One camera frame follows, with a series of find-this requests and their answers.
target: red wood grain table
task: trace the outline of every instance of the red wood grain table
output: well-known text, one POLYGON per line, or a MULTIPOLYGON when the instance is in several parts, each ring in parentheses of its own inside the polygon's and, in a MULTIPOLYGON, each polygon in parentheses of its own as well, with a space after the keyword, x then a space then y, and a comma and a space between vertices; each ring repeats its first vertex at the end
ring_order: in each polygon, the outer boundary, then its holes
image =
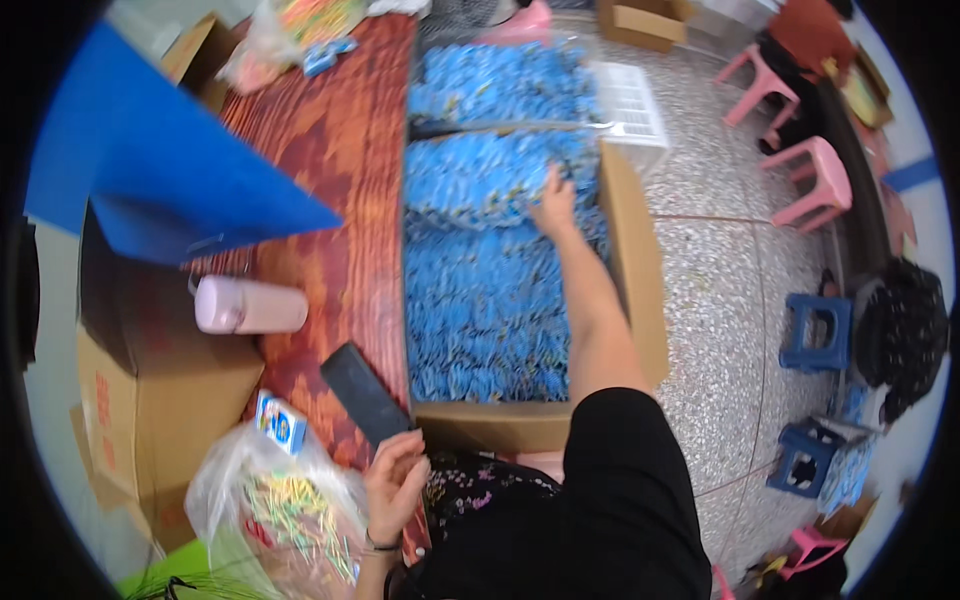
MULTIPOLYGON (((206 270, 250 264, 263 281, 303 290, 303 329, 262 340, 261 386, 310 419, 330 456, 364 469, 372 449, 320 377, 319 366, 352 340, 400 406, 407 406, 401 296, 400 186, 408 63, 416 22, 387 15, 353 32, 359 46, 314 79, 296 69, 247 97, 231 95, 223 121, 267 160, 335 210, 341 228, 232 252, 206 270)), ((252 417, 252 405, 247 418, 252 417)), ((414 559, 427 547, 422 511, 404 537, 414 559)))

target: tiled floor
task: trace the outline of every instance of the tiled floor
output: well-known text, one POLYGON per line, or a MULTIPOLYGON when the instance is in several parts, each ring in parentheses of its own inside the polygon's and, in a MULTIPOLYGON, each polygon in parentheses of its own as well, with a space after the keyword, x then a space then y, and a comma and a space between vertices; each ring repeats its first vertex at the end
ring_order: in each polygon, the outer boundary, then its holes
MULTIPOLYGON (((596 33, 589 18, 555 16, 557 29, 596 33)), ((777 436, 822 410, 828 375, 780 368, 784 300, 813 292, 832 256, 823 233, 774 229, 797 197, 783 173, 762 172, 756 138, 772 114, 735 129, 721 117, 749 72, 712 85, 724 62, 685 48, 667 55, 602 42, 605 60, 646 72, 670 138, 670 158, 644 182, 663 258, 670 377, 659 400, 690 469, 704 548, 732 583, 816 515, 812 500, 769 490, 777 436)))

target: black phone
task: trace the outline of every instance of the black phone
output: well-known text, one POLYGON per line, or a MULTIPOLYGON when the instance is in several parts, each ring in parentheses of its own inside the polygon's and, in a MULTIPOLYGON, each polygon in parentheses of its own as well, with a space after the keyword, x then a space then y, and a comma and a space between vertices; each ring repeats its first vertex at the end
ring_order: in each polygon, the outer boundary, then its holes
POLYGON ((320 375, 373 450, 384 440, 413 429, 353 342, 343 344, 320 365, 320 375))

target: pink water bottle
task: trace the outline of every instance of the pink water bottle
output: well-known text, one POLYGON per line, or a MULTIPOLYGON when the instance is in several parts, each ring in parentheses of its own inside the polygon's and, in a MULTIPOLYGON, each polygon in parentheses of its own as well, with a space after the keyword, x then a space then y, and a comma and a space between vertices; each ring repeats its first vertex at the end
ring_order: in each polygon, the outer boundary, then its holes
POLYGON ((205 333, 282 333, 306 322, 306 295, 297 288, 208 275, 194 298, 197 326, 205 333))

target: small blue box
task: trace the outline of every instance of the small blue box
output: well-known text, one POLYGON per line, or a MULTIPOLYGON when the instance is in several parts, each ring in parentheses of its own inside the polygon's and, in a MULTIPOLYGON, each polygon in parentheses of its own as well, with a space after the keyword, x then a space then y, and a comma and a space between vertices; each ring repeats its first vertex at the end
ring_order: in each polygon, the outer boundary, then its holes
POLYGON ((306 433, 306 416, 269 390, 256 395, 256 428, 267 434, 283 451, 297 456, 306 433))

